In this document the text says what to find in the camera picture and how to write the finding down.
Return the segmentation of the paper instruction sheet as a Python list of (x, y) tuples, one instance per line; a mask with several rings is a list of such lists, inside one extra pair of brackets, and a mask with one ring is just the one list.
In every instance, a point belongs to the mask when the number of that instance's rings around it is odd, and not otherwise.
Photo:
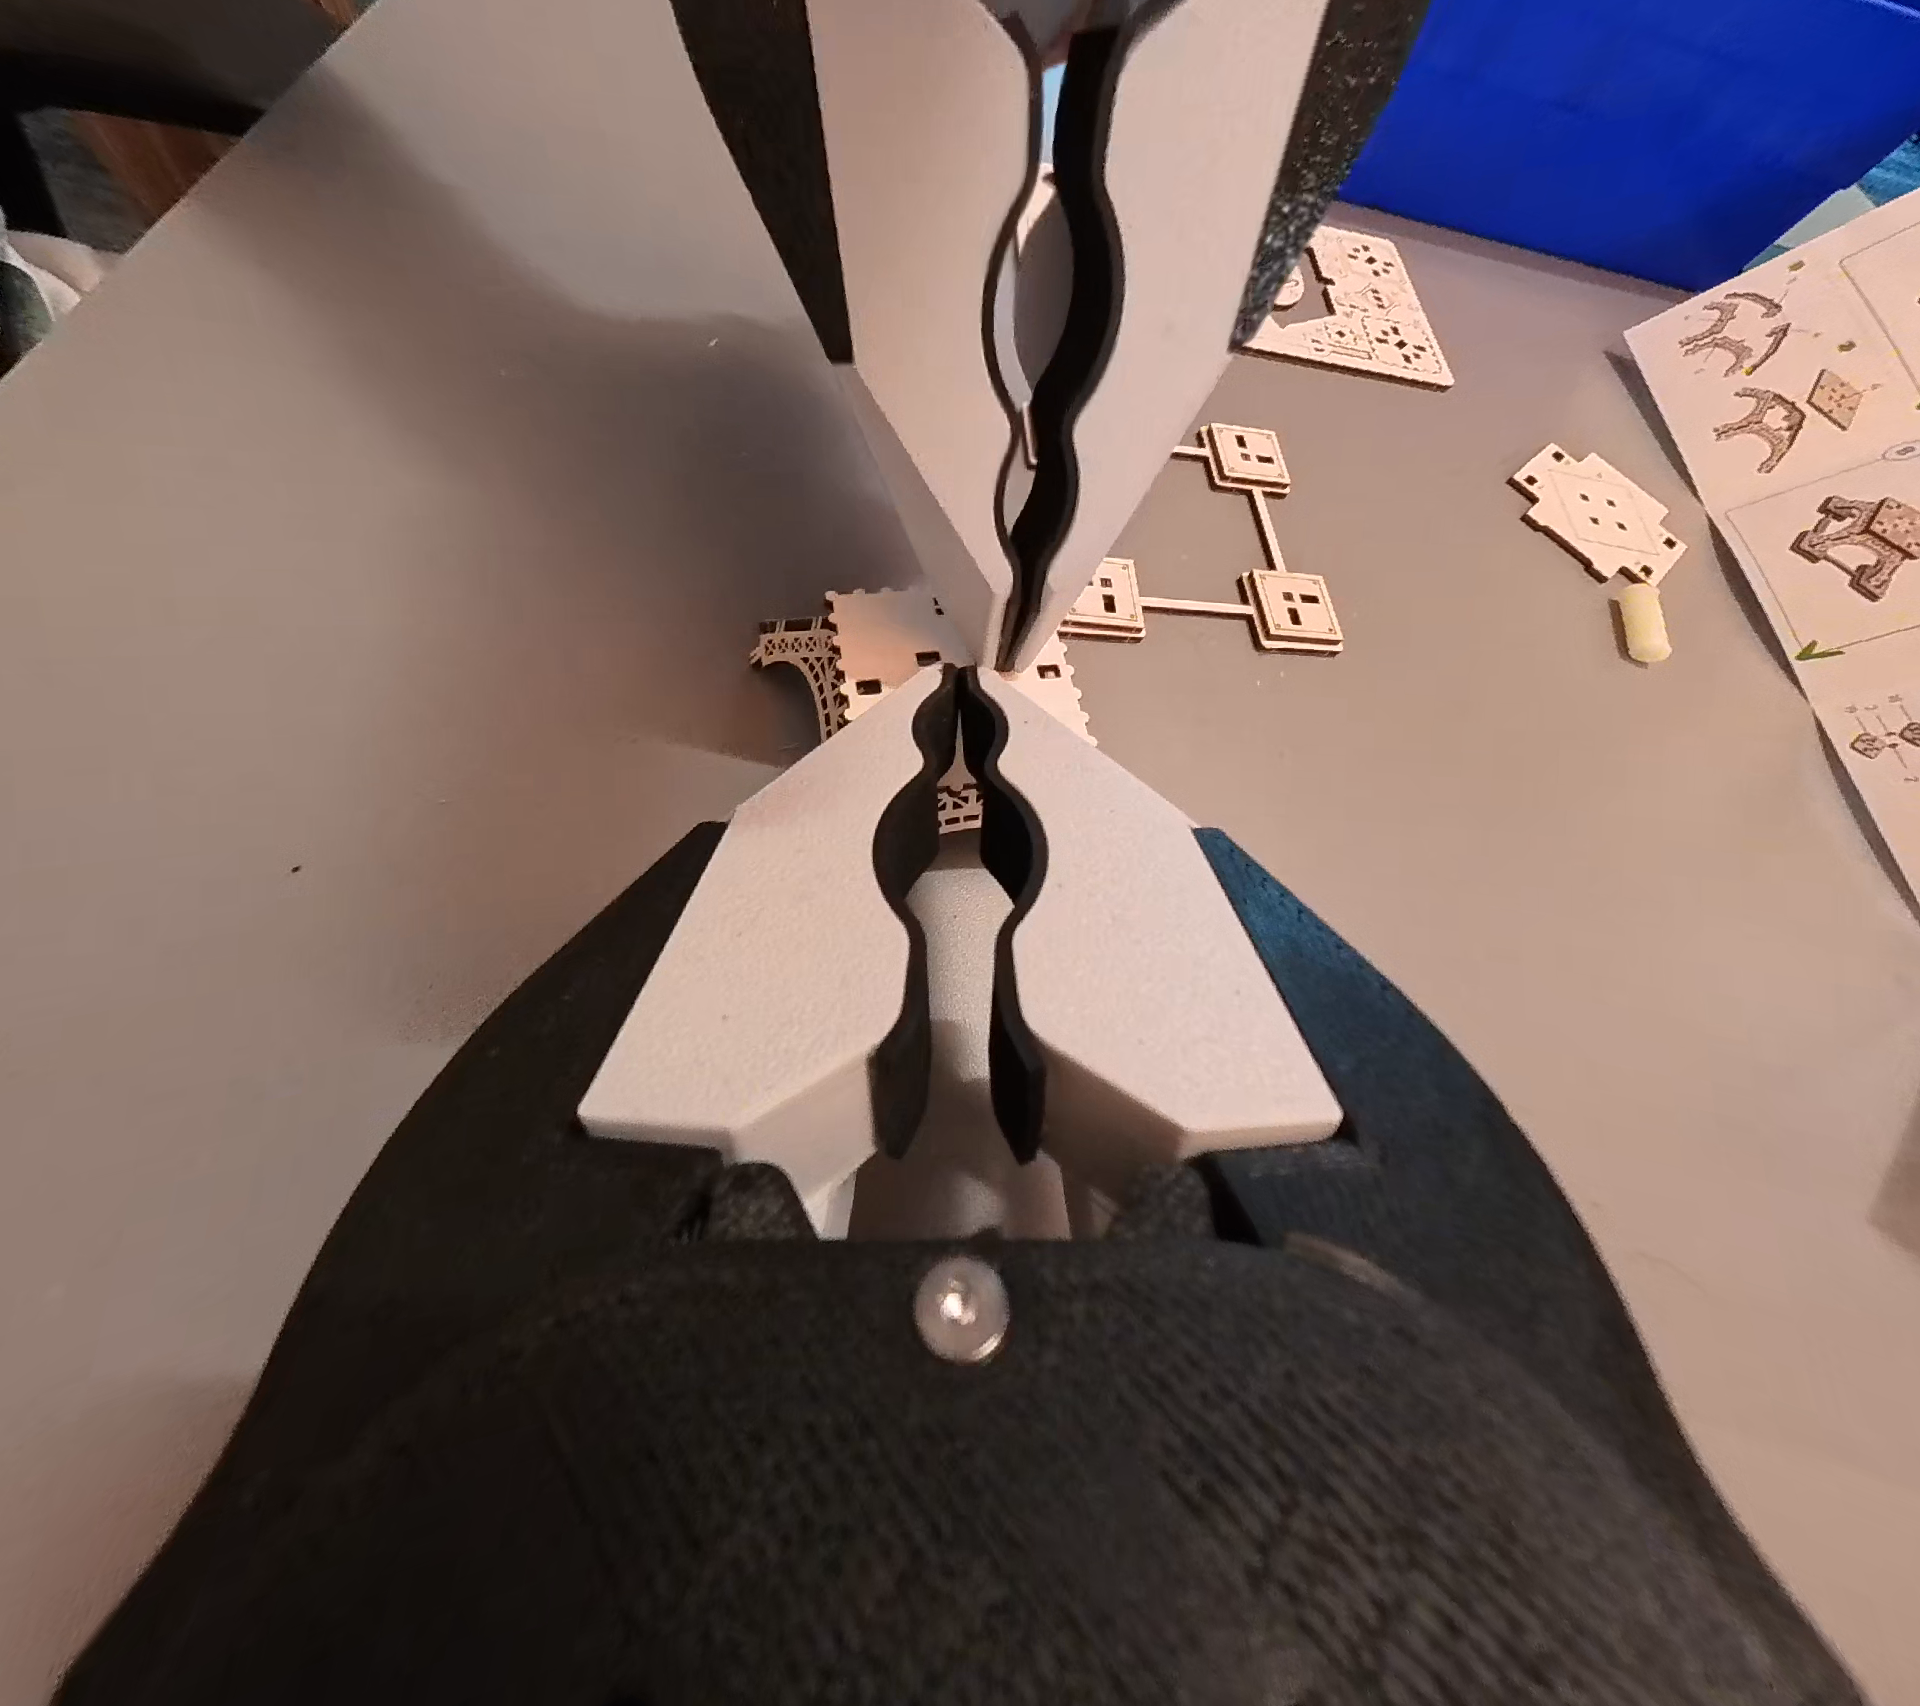
[(1918, 890), (1918, 193), (1774, 250), (1625, 349), (1842, 777)]

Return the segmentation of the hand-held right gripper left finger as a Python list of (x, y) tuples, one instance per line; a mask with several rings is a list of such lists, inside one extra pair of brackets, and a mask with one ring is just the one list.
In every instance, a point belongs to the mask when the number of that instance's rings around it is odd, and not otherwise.
[(925, 666), (742, 802), (577, 1105), (601, 1139), (777, 1167), (846, 1237), (927, 1107), (925, 931), (962, 675)]

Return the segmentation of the wooden cross-shaped plate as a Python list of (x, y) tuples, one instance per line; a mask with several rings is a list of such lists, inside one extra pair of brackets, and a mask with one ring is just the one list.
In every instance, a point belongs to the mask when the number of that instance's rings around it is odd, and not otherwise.
[(1668, 505), (1597, 453), (1547, 444), (1507, 484), (1527, 499), (1521, 522), (1602, 583), (1655, 588), (1688, 550)]

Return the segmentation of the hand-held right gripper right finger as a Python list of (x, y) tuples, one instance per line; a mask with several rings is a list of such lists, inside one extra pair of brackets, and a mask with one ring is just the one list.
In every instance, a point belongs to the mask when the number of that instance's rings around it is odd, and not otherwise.
[(1341, 1105), (1196, 823), (968, 674), (968, 1231), (1094, 1237), (1140, 1174), (1330, 1141)]

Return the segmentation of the wooden tower base model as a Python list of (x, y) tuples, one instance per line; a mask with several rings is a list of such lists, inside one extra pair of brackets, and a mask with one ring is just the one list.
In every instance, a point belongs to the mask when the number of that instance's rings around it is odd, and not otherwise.
[[(754, 669), (790, 668), (808, 688), (820, 739), (874, 708), (919, 671), (964, 664), (943, 605), (930, 588), (828, 592), (822, 613), (768, 618), (745, 656)], [(1036, 661), (1014, 674), (1020, 689), (1071, 734), (1096, 741), (1063, 637), (1053, 631)], [(982, 798), (955, 747), (937, 781), (937, 829), (977, 829)]]

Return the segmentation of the blue plastic bin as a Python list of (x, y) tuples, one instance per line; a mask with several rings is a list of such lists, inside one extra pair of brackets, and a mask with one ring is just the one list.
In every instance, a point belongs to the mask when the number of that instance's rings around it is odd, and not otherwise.
[(1693, 291), (1916, 110), (1918, 0), (1431, 0), (1336, 201)]

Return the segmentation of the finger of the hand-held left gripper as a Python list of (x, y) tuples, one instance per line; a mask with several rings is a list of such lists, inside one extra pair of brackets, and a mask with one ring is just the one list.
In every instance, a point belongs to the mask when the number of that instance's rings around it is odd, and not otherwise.
[(980, 0), (803, 0), (848, 315), (841, 389), (965, 661), (1014, 597), (1018, 406), (995, 285), (1038, 172), (1038, 76)]
[(1073, 36), (1051, 134), (1066, 270), (1027, 416), (995, 668), (1032, 661), (1225, 369), (1331, 0), (1147, 0)]

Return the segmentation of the black chair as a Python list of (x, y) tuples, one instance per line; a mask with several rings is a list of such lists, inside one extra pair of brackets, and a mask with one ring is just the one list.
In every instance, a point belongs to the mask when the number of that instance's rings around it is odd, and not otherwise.
[(311, 0), (1, 0), (1, 204), (63, 226), (23, 120), (77, 110), (238, 137), (333, 43)]

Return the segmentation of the wooden four-square connector frame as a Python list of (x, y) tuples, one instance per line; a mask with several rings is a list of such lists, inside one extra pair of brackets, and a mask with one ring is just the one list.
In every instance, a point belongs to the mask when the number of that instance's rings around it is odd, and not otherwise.
[(1266, 656), (1340, 656), (1346, 635), (1325, 577), (1283, 560), (1273, 508), (1292, 492), (1292, 471), (1281, 438), (1257, 424), (1200, 421), (1172, 445), (1165, 467), (1197, 473), (1211, 494), (1247, 510), (1260, 566), (1235, 574), (1234, 597), (1208, 599), (1147, 592), (1133, 560), (1107, 555), (1062, 615), (1057, 637), (1138, 644), (1147, 619), (1161, 615), (1234, 624)]

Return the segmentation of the wooden parts sheet with arches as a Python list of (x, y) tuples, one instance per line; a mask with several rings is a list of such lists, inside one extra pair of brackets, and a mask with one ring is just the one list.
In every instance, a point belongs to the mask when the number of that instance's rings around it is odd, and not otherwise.
[(1237, 352), (1448, 392), (1454, 373), (1400, 247), (1318, 226)]

